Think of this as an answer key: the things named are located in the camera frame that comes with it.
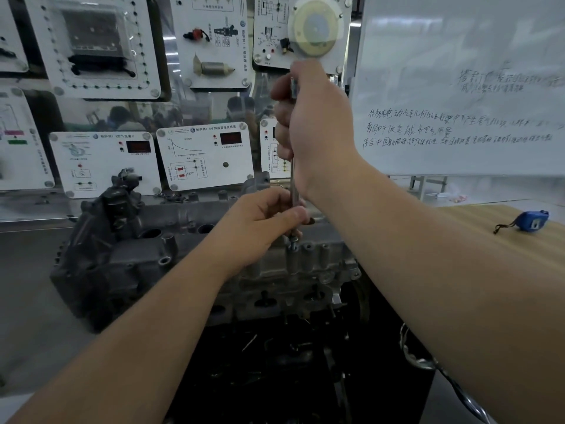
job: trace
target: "tape measure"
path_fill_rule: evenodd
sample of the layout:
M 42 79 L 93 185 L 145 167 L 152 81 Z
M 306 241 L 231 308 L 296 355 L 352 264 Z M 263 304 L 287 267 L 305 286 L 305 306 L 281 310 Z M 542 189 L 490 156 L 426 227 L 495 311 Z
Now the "tape measure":
M 549 211 L 525 211 L 510 224 L 496 225 L 493 233 L 496 235 L 501 228 L 511 228 L 513 226 L 517 226 L 521 231 L 537 232 L 544 227 L 548 219 Z

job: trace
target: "person's left hand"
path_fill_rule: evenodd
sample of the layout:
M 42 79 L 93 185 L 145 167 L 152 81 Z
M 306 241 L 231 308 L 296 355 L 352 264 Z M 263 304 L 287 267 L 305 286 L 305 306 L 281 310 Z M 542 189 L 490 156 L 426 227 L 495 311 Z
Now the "person's left hand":
M 222 217 L 198 249 L 222 267 L 225 278 L 257 262 L 280 235 L 306 224 L 302 206 L 291 207 L 290 192 L 272 187 L 245 194 Z

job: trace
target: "screwdriver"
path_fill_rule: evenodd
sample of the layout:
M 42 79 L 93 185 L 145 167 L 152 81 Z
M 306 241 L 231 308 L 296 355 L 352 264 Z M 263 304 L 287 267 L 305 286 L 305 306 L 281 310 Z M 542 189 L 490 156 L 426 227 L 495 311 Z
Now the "screwdriver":
M 290 97 L 293 101 L 296 101 L 298 97 L 298 82 L 294 79 L 290 79 Z M 290 160 L 290 199 L 293 207 L 300 205 L 300 194 L 298 193 L 298 189 L 296 188 L 296 184 L 294 184 L 294 168 L 296 164 L 293 163 L 293 160 Z M 290 240 L 290 250 L 295 251 L 298 248 L 298 236 L 295 235 L 295 231 L 292 230 L 289 235 Z

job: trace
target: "person's right hand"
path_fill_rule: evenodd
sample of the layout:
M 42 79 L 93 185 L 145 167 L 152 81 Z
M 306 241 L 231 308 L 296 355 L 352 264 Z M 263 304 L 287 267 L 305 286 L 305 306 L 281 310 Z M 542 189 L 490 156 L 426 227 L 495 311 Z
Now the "person's right hand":
M 300 88 L 296 104 L 290 100 L 291 77 Z M 313 191 L 354 168 L 351 164 L 358 153 L 349 99 L 314 59 L 294 62 L 290 73 L 276 81 L 271 98 L 279 101 L 275 106 L 279 157 L 294 158 L 294 182 L 300 195 L 313 201 Z

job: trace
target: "metal engine part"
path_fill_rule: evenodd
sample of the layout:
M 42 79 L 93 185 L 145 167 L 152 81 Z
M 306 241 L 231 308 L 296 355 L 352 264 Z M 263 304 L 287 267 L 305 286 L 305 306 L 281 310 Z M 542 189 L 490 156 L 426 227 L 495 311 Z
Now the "metal engine part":
M 74 316 L 102 331 L 193 250 L 237 201 L 218 191 L 204 201 L 197 192 L 145 205 L 135 178 L 114 177 L 62 246 L 51 280 Z M 247 180 L 239 196 L 270 187 L 267 172 Z M 361 276 L 357 261 L 325 219 L 303 226 L 298 247 L 280 237 L 257 263 L 228 280 L 207 325 L 311 312 L 341 305 L 343 283 Z

